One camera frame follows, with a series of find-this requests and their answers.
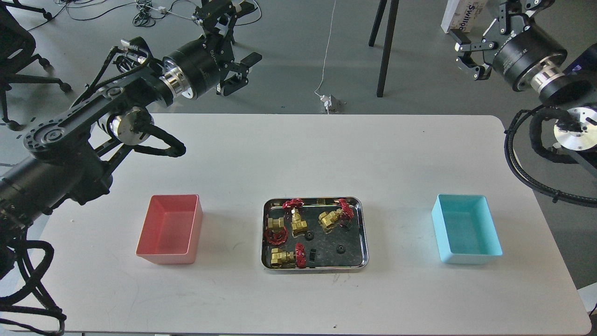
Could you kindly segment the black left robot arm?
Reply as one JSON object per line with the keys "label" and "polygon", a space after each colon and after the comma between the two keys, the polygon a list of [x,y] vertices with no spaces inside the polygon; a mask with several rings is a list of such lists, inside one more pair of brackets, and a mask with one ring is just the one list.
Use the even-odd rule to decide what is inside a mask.
{"label": "black left robot arm", "polygon": [[41,330],[5,318],[2,324],[42,336],[64,334],[67,317],[42,284],[54,248],[28,239],[29,228],[65,200],[84,205],[108,194],[114,170],[132,151],[184,155],[183,142],[156,126],[147,107],[170,106],[179,96],[196,99],[212,88],[227,96],[245,87],[262,55],[235,62],[233,30],[238,19],[257,10],[247,0],[203,0],[191,17],[203,33],[163,59],[141,37],[122,40],[67,111],[27,132],[29,156],[1,177],[1,276],[16,266],[24,280],[1,298],[1,311],[53,318],[58,328]]}

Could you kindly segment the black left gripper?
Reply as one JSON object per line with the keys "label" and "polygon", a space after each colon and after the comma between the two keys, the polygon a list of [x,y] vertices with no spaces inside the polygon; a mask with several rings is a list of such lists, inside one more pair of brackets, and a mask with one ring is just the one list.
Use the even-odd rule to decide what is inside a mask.
{"label": "black left gripper", "polygon": [[231,0],[201,0],[192,13],[192,21],[203,29],[197,40],[182,45],[162,60],[162,81],[173,97],[197,99],[211,88],[228,96],[248,84],[251,67],[262,60],[253,52],[239,63],[233,61],[230,35],[241,17],[257,11],[257,5],[247,0],[234,4]]}

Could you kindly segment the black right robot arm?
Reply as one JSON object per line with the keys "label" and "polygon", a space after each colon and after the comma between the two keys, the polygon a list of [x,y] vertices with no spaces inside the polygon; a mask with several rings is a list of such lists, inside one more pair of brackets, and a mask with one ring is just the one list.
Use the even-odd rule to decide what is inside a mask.
{"label": "black right robot arm", "polygon": [[494,20],[479,42],[452,28],[458,67],[475,80],[492,71],[516,92],[533,89],[540,105],[522,109],[505,131],[506,162],[514,176],[531,189],[566,202],[594,208],[595,198],[555,189],[533,178],[514,153],[514,139],[529,120],[529,142],[537,155],[556,164],[579,164],[596,174],[596,46],[591,45],[561,69],[566,49],[537,25],[535,15],[552,0],[497,0]]}

